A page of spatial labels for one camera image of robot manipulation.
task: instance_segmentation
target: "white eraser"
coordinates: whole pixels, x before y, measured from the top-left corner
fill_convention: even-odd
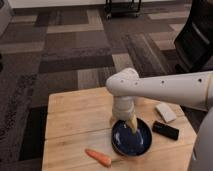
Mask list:
[[[160,103],[156,106],[156,109],[166,123],[171,122],[177,118],[174,111],[166,103]]]

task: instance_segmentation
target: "orange carrot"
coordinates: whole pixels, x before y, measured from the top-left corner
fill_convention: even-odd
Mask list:
[[[111,161],[111,158],[109,156],[107,156],[103,153],[91,150],[91,149],[85,149],[85,152],[87,153],[87,155],[94,158],[95,160],[97,160],[102,165],[104,165],[106,167],[111,166],[112,161]]]

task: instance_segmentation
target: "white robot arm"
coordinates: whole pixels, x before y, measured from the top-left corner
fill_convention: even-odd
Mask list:
[[[200,127],[189,170],[213,169],[213,72],[139,78],[134,69],[127,68],[111,76],[106,87],[114,96],[113,115],[125,121],[133,116],[134,96],[209,111]]]

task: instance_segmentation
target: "blue bowl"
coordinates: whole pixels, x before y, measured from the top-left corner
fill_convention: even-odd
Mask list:
[[[145,122],[137,118],[138,129],[135,134],[125,121],[119,120],[112,128],[112,146],[124,156],[139,156],[144,154],[152,143],[152,134]]]

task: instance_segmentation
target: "gray carpet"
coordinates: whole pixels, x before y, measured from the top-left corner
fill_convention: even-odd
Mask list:
[[[0,38],[0,170],[40,170],[48,97],[101,87],[125,67],[175,74],[173,41],[189,2],[144,3],[138,18],[106,20],[103,6],[17,9]],[[197,131],[205,114],[189,119]]]

